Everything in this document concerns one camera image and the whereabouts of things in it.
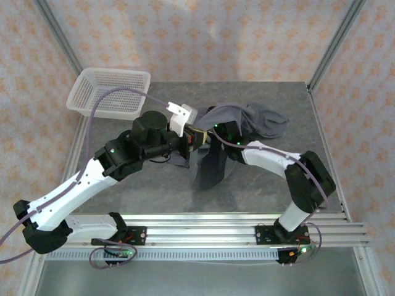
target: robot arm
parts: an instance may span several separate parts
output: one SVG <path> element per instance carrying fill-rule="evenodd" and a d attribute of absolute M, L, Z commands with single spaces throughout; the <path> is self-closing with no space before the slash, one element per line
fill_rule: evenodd
<path fill-rule="evenodd" d="M 156 111 L 144 113 L 133 122 L 132 129 L 99 149 L 74 187 L 47 207 L 41 209 L 40 206 L 76 182 L 78 173 L 38 200 L 18 201 L 14 205 L 18 219 L 32 211 L 37 212 L 23 223 L 26 242 L 38 253 L 48 253 L 67 241 L 86 242 L 94 237 L 124 240 L 128 234 L 127 227 L 118 213 L 96 215 L 83 221 L 69 214 L 98 192 L 141 170 L 145 160 L 167 156 L 176 150 L 188 158 L 191 150 L 204 143 L 206 133 L 185 128 L 188 114 L 180 113 L 176 114 L 175 122 L 179 124 L 173 123 L 174 130 L 168 125 L 165 115 Z"/>
<path fill-rule="evenodd" d="M 114 242 L 124 241 L 128 237 L 128 228 L 118 213 L 84 218 L 69 214 L 98 192 L 141 170 L 145 160 L 167 156 L 173 151 L 178 151 L 182 157 L 188 159 L 191 151 L 201 147 L 206 141 L 207 133 L 185 126 L 192 111 L 185 112 L 185 115 L 183 112 L 176 112 L 170 125 L 163 114 L 155 111 L 146 112 L 133 122 L 131 130 L 123 132 L 117 139 L 109 141 L 99 149 L 88 162 L 82 178 L 66 195 L 23 223 L 26 242 L 38 253 L 48 253 L 66 242 L 86 242 L 92 239 L 92 244 L 102 244 L 93 240 L 95 237 Z M 230 131 L 226 127 L 229 126 L 231 125 L 219 125 L 218 131 L 221 131 L 222 138 L 228 138 L 226 135 Z M 244 138 L 237 139 L 236 136 L 234 139 L 246 141 Z M 314 212 L 323 199 L 317 187 L 294 161 L 273 152 L 248 149 L 249 146 L 268 147 L 259 141 L 253 141 L 249 142 L 245 149 L 224 149 L 234 160 L 265 168 L 287 180 L 293 201 L 274 225 L 275 235 L 282 243 L 287 244 L 295 229 Z M 330 175 L 316 154 L 306 152 L 300 155 L 277 151 L 303 162 L 319 180 L 326 195 L 335 190 Z M 77 174 L 38 200 L 17 202 L 14 205 L 17 218 L 22 219 L 40 205 L 55 198 L 75 182 L 76 176 Z"/>

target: gray metal table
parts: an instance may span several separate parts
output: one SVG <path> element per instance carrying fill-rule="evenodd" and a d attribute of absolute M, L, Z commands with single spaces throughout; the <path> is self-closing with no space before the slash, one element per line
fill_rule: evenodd
<path fill-rule="evenodd" d="M 149 94 L 163 101 L 193 107 L 220 102 L 261 102 L 287 116 L 290 121 L 283 137 L 264 143 L 290 152 L 316 152 L 328 168 L 328 160 L 306 85 L 298 82 L 152 83 Z M 144 111 L 158 110 L 170 116 L 161 105 L 146 99 Z M 101 148 L 131 127 L 131 121 L 95 118 L 92 151 Z M 85 154 L 85 145 L 81 155 Z M 188 169 L 169 164 L 145 162 L 143 170 L 120 184 L 99 193 L 82 205 L 78 213 L 181 213 L 181 212 L 283 212 L 290 194 L 285 180 L 255 166 L 238 164 L 219 185 L 204 192 L 191 190 Z M 327 212 L 340 212 L 336 193 L 330 197 Z"/>

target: purple cable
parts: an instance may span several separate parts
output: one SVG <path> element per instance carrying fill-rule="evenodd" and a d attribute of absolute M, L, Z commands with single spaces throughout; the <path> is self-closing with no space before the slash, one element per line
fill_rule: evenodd
<path fill-rule="evenodd" d="M 222 139 L 222 138 L 217 134 L 217 132 L 216 132 L 214 129 L 212 129 L 212 132 L 213 132 L 214 136 L 215 136 L 220 142 L 222 142 L 222 143 L 225 144 L 225 145 L 231 146 L 231 147 L 242 148 L 242 149 L 257 149 L 257 150 L 264 150 L 264 151 L 268 151 L 268 152 L 272 152 L 272 153 L 274 153 L 274 154 L 280 155 L 280 156 L 282 156 L 282 157 L 284 157 L 284 158 L 287 158 L 287 157 L 288 157 L 290 160 L 292 160 L 292 161 L 294 161 L 295 163 L 297 163 L 297 164 L 306 172 L 306 174 L 308 174 L 308 175 L 310 176 L 311 180 L 313 181 L 313 183 L 314 183 L 314 184 L 316 185 L 316 187 L 318 188 L 318 191 L 320 191 L 321 196 L 322 196 L 322 198 L 324 199 L 324 201 L 325 201 L 325 203 L 326 203 L 326 207 L 328 207 L 328 205 L 329 205 L 328 197 L 326 196 L 325 192 L 323 191 L 323 189 L 322 189 L 320 183 L 319 183 L 318 180 L 315 178 L 315 176 L 311 173 L 311 171 L 310 171 L 300 160 L 298 160 L 298 159 L 296 159 L 296 158 L 294 158 L 294 157 L 292 157 L 292 156 L 290 156 L 290 155 L 287 155 L 287 154 L 285 154 L 285 153 L 282 153 L 282 152 L 280 152 L 280 151 L 277 151 L 277 150 L 275 150 L 275 149 L 272 149 L 272 148 L 259 147 L 259 146 L 236 145 L 236 144 L 227 142 L 226 140 Z M 316 230 L 317 230 L 317 232 L 318 232 L 318 236 L 319 236 L 319 238 L 320 238 L 319 243 L 318 243 L 318 247 L 317 247 L 315 253 L 314 253 L 311 257 L 309 257 L 308 259 L 303 260 L 302 262 L 290 263 L 289 265 L 291 265 L 291 266 L 294 265 L 294 264 L 303 263 L 303 262 L 305 262 L 305 261 L 309 261 L 309 260 L 313 259 L 313 257 L 315 257 L 315 256 L 318 254 L 318 252 L 320 251 L 320 249 L 321 249 L 321 245 L 322 245 L 322 234 L 321 234 L 320 229 L 319 229 L 318 226 L 315 225 L 314 223 L 311 223 L 311 222 L 305 223 L 305 221 L 306 221 L 307 219 L 309 219 L 312 215 L 314 215 L 314 213 L 315 213 L 315 212 L 312 212 L 312 213 L 302 222 L 302 224 L 306 224 L 306 225 L 309 224 L 309 225 L 312 225 L 313 227 L 316 228 Z"/>
<path fill-rule="evenodd" d="M 104 242 L 104 243 L 107 243 L 107 244 L 111 244 L 111 245 L 120 245 L 120 246 L 125 246 L 125 247 L 128 247 L 128 248 L 132 248 L 132 249 L 135 251 L 132 257 L 130 257 L 129 259 L 127 259 L 127 260 L 125 260 L 125 261 L 123 261 L 123 262 L 121 262 L 121 263 L 117 263 L 117 264 L 116 264 L 117 267 L 122 266 L 122 265 L 125 265 L 125 264 L 128 264 L 129 262 L 131 262 L 131 261 L 135 258 L 135 256 L 137 256 L 137 249 L 136 249 L 136 247 L 135 247 L 134 245 L 126 244 L 126 243 L 124 243 L 124 242 L 112 242 L 111 240 L 107 240 L 107 239 L 97 239 L 97 240 L 99 240 L 99 241 L 101 241 L 101 242 Z M 93 253 L 96 252 L 96 251 L 98 251 L 98 250 L 113 250 L 113 251 L 119 251 L 120 249 L 107 248 L 107 247 L 98 247 L 98 248 L 94 249 L 94 250 L 90 253 L 90 255 L 89 255 L 89 259 L 88 259 L 88 260 L 89 260 L 89 264 L 90 264 L 93 268 L 96 268 L 96 269 L 107 269 L 107 268 L 111 268 L 111 267 L 112 267 L 112 264 L 110 264 L 110 265 L 104 265 L 104 266 L 99 266 L 99 265 L 96 265 L 96 264 L 93 263 L 93 260 L 92 260 Z"/>
<path fill-rule="evenodd" d="M 75 178 L 75 181 L 73 183 L 71 183 L 66 189 L 64 189 L 61 193 L 59 193 L 57 196 L 55 196 L 53 199 L 48 200 L 47 202 L 43 203 L 42 205 L 38 206 L 36 208 L 36 210 L 31 211 L 30 213 L 28 213 L 26 216 L 24 216 L 21 220 L 19 220 L 18 222 L 16 222 L 13 227 L 10 228 L 10 230 L 8 230 L 6 232 L 5 235 L 3 235 L 3 237 L 0 239 L 0 247 L 3 245 L 4 241 L 20 226 L 23 224 L 23 222 L 25 222 L 27 219 L 29 219 L 30 217 L 32 217 L 34 214 L 38 213 L 39 211 L 41 211 L 43 208 L 47 207 L 50 204 L 53 204 L 55 201 L 61 199 L 64 195 L 66 195 L 67 193 L 69 193 L 74 186 L 79 182 L 79 180 L 81 179 L 82 175 L 84 174 L 85 170 L 86 170 L 86 166 L 88 165 L 88 162 L 90 160 L 90 150 L 91 150 L 91 146 L 90 146 L 90 142 L 91 142 L 91 125 L 92 125 L 92 121 L 93 121 L 93 115 L 97 109 L 97 107 L 99 106 L 100 102 L 109 94 L 112 94 L 116 91 L 131 91 L 133 93 L 137 93 L 140 94 L 142 96 L 147 97 L 148 99 L 151 99 L 165 107 L 168 106 L 168 103 L 165 103 L 164 101 L 157 99 L 155 97 L 150 96 L 149 94 L 146 94 L 145 92 L 142 92 L 138 89 L 134 89 L 134 88 L 124 88 L 124 87 L 119 87 L 119 88 L 113 88 L 110 89 L 108 91 L 106 91 L 105 93 L 103 93 L 98 99 L 97 101 L 94 103 L 93 107 L 92 107 L 92 111 L 91 114 L 89 115 L 89 119 L 88 119 L 88 123 L 86 125 L 86 137 L 85 137 L 85 142 L 86 142 L 86 153 L 85 153 L 85 159 L 84 159 L 84 164 L 79 172 L 79 174 L 77 175 L 77 177 Z M 29 249 L 27 251 L 24 251 L 23 253 L 14 256 L 12 258 L 9 259 L 5 259 L 5 260 L 0 260 L 0 264 L 5 264 L 5 263 L 9 263 L 12 262 L 16 259 L 19 259 L 20 257 L 23 257 L 27 254 L 29 254 L 30 252 L 32 252 L 33 249 Z"/>
<path fill-rule="evenodd" d="M 305 172 L 306 174 L 309 175 L 309 177 L 311 178 L 311 180 L 313 181 L 313 183 L 316 185 L 316 187 L 318 188 L 318 191 L 320 191 L 322 198 L 324 199 L 325 203 L 326 203 L 326 207 L 329 206 L 329 201 L 328 201 L 328 197 L 326 196 L 325 192 L 323 191 L 320 183 L 318 182 L 318 180 L 315 178 L 315 176 L 312 174 L 312 172 L 298 159 L 286 154 L 286 153 L 282 153 L 280 151 L 277 151 L 276 149 L 273 148 L 267 148 L 267 147 L 259 147 L 259 146 L 244 146 L 244 145 L 236 145 L 230 142 L 226 142 L 226 140 L 222 139 L 217 132 L 212 129 L 212 132 L 214 134 L 215 137 L 217 137 L 217 139 L 219 141 L 221 141 L 223 144 L 230 146 L 230 147 L 235 147 L 235 148 L 242 148 L 242 149 L 257 149 L 257 150 L 263 150 L 263 151 L 268 151 L 274 154 L 277 154 L 279 156 L 282 156 L 284 158 L 290 159 L 293 162 L 297 163 L 297 165 L 299 165 Z M 314 214 L 314 212 L 309 215 L 306 219 L 310 218 L 312 215 Z"/>

